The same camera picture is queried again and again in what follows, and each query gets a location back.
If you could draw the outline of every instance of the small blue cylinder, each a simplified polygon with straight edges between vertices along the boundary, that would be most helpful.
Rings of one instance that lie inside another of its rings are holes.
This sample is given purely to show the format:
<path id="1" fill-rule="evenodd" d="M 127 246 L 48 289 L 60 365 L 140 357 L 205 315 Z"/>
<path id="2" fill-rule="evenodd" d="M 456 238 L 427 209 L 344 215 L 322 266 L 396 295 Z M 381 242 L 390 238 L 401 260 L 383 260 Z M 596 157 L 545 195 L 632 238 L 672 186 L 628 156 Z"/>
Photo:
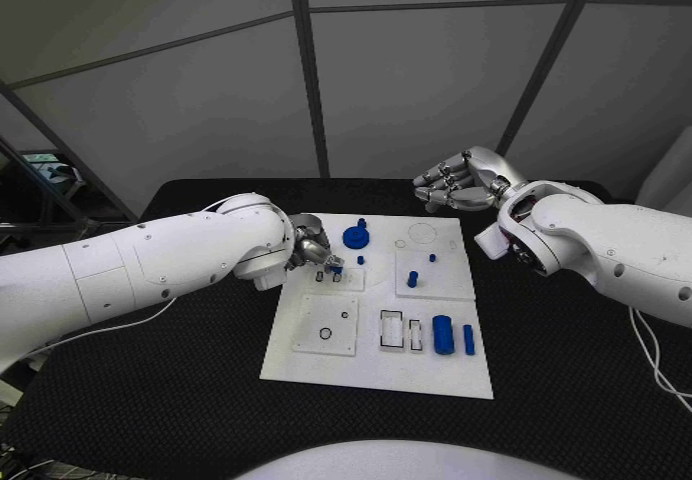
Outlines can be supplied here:
<path id="1" fill-rule="evenodd" d="M 416 284 L 419 283 L 419 272 L 417 271 L 413 271 L 410 274 L 409 274 L 409 282 L 407 282 L 407 285 L 411 287 L 411 288 L 416 288 Z"/>
<path id="2" fill-rule="evenodd" d="M 455 337 L 452 335 L 452 318 L 446 315 L 433 317 L 433 335 L 436 343 L 436 353 L 452 355 L 455 353 Z"/>
<path id="3" fill-rule="evenodd" d="M 465 347 L 466 354 L 476 355 L 476 345 L 473 344 L 473 329 L 471 325 L 465 325 Z"/>

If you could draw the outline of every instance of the blue object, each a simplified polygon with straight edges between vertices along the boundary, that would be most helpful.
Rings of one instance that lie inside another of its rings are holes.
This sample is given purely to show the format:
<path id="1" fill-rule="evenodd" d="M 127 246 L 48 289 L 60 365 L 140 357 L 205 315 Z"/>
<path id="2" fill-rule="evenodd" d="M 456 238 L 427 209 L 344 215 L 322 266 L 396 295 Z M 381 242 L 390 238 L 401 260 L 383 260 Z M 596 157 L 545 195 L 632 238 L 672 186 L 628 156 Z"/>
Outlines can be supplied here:
<path id="1" fill-rule="evenodd" d="M 371 242 L 371 234 L 365 229 L 365 219 L 358 220 L 358 225 L 349 227 L 344 232 L 344 244 L 354 250 L 364 248 Z"/>
<path id="2" fill-rule="evenodd" d="M 476 355 L 476 345 L 473 344 L 473 329 L 471 325 L 465 325 L 465 346 L 466 354 Z"/>
<path id="3" fill-rule="evenodd" d="M 411 288 L 416 288 L 416 284 L 419 283 L 419 272 L 413 271 L 410 274 L 409 274 L 409 281 L 407 281 L 407 285 L 411 287 Z"/>
<path id="4" fill-rule="evenodd" d="M 433 317 L 433 335 L 436 338 L 436 353 L 452 355 L 455 353 L 455 337 L 452 335 L 452 318 L 446 315 Z"/>

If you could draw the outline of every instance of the black textured mat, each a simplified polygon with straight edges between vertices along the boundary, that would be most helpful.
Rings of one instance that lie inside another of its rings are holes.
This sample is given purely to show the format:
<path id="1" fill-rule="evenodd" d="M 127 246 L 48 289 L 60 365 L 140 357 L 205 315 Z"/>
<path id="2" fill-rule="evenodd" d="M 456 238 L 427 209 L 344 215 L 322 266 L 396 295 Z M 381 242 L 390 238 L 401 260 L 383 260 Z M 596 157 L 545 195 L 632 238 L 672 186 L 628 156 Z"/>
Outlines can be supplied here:
<path id="1" fill-rule="evenodd" d="M 191 180 L 162 188 L 146 219 L 247 191 L 289 214 L 427 215 L 409 181 Z M 234 278 L 182 297 L 146 325 L 57 349 L 6 442 L 158 478 L 234 476 L 298 450 L 374 438 L 473 446 L 589 479 L 692 478 L 692 415 L 654 382 L 626 307 L 573 272 L 543 278 L 514 259 L 488 260 L 473 235 L 495 213 L 439 212 L 462 218 L 494 401 L 261 381 L 280 289 L 257 292 Z M 691 389 L 692 331 L 652 327 L 665 372 Z"/>

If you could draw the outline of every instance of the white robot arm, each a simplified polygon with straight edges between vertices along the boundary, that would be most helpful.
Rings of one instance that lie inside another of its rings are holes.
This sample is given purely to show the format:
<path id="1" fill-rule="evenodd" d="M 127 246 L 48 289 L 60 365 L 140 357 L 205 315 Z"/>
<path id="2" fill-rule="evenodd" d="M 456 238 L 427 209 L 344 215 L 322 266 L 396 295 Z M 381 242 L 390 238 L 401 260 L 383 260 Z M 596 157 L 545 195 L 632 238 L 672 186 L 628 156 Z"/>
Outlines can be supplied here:
<path id="1" fill-rule="evenodd" d="M 47 341 L 220 282 L 259 290 L 306 262 L 342 266 L 322 222 L 269 198 L 163 218 L 88 240 L 0 257 L 0 372 Z"/>
<path id="2" fill-rule="evenodd" d="M 496 223 L 476 236 L 492 259 L 514 253 L 545 276 L 571 269 L 603 295 L 692 327 L 691 218 L 605 205 L 563 183 L 530 183 L 482 147 L 429 170 L 414 186 L 429 211 L 499 208 Z"/>

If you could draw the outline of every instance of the circular hole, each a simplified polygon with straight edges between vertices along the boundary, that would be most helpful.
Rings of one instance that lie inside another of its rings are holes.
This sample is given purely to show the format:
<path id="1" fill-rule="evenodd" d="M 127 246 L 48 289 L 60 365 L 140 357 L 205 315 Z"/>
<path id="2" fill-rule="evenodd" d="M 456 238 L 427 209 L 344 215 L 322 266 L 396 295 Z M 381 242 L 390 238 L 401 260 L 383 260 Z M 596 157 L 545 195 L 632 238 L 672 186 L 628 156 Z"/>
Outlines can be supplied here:
<path id="1" fill-rule="evenodd" d="M 681 291 L 678 292 L 678 298 L 685 301 L 690 300 L 690 297 L 692 297 L 692 288 L 690 287 L 682 287 Z"/>

